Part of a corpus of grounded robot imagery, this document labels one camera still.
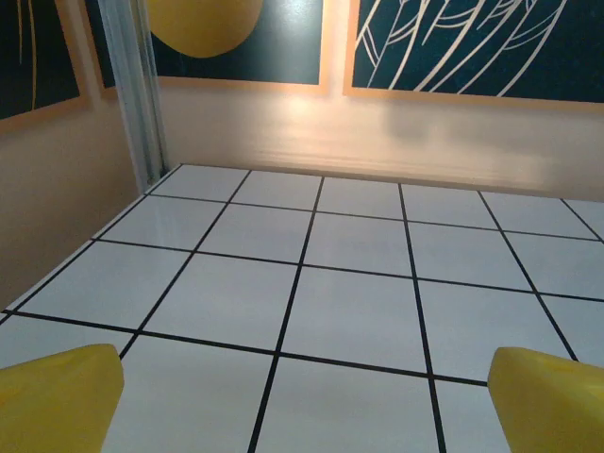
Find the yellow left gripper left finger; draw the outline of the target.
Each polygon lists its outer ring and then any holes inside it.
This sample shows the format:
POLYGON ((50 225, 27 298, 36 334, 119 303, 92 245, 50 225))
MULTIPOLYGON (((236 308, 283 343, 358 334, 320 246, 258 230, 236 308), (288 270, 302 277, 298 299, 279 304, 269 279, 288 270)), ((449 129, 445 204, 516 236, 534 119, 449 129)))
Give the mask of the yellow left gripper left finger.
POLYGON ((125 385, 112 344, 1 370, 3 452, 99 452, 125 385))

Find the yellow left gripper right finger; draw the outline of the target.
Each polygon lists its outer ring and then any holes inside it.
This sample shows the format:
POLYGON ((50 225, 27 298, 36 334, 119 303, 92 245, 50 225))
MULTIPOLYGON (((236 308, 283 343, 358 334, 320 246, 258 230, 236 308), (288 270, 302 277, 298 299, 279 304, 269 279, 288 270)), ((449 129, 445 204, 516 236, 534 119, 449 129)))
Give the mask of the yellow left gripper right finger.
POLYGON ((512 452, 603 450, 602 368, 500 347, 488 390, 512 452))

